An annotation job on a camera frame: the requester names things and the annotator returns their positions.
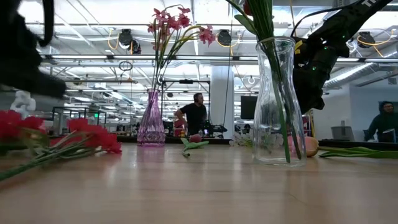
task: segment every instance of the white wall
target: white wall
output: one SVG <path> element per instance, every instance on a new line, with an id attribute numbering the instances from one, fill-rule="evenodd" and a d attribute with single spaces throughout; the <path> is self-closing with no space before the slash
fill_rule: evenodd
<path id="1" fill-rule="evenodd" d="M 318 140 L 332 139 L 331 127 L 341 126 L 341 121 L 345 122 L 345 126 L 352 124 L 349 86 L 329 93 L 322 97 L 325 102 L 323 110 L 313 110 L 315 137 Z"/>
<path id="2" fill-rule="evenodd" d="M 398 101 L 398 88 L 366 88 L 352 86 L 349 90 L 351 117 L 356 141 L 361 141 L 359 134 L 368 129 L 373 118 L 379 114 L 379 102 Z"/>

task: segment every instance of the black t-shirt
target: black t-shirt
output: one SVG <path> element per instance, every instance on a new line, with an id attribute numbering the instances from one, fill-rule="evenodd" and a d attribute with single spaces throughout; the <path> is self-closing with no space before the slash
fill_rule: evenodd
<path id="1" fill-rule="evenodd" d="M 185 105 L 180 109 L 182 113 L 187 115 L 188 128 L 199 128 L 202 122 L 206 120 L 206 106 L 197 106 L 195 103 Z"/>

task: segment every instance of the headphones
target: headphones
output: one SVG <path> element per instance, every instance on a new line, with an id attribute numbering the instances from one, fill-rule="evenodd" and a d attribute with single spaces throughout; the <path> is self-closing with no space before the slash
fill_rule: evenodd
<path id="1" fill-rule="evenodd" d="M 197 103 L 198 101 L 199 101 L 199 99 L 198 99 L 198 96 L 199 95 L 201 95 L 201 93 L 196 93 L 196 94 L 194 94 L 194 96 L 193 96 L 193 101 L 195 102 L 195 103 Z"/>

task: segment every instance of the pillar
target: pillar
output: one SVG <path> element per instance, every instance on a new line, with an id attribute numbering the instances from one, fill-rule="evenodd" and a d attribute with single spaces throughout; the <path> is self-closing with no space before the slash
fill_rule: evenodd
<path id="1" fill-rule="evenodd" d="M 215 125 L 224 123 L 224 127 L 228 130 L 223 133 L 225 139 L 231 139 L 234 132 L 234 73 L 231 68 L 228 66 L 211 68 L 210 119 Z"/>

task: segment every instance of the pink glass vase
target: pink glass vase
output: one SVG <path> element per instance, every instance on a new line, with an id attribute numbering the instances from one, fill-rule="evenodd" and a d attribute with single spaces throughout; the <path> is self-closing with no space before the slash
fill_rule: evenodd
<path id="1" fill-rule="evenodd" d="M 148 105 L 137 134 L 139 146 L 164 146 L 165 132 L 158 106 L 158 90 L 148 90 Z"/>

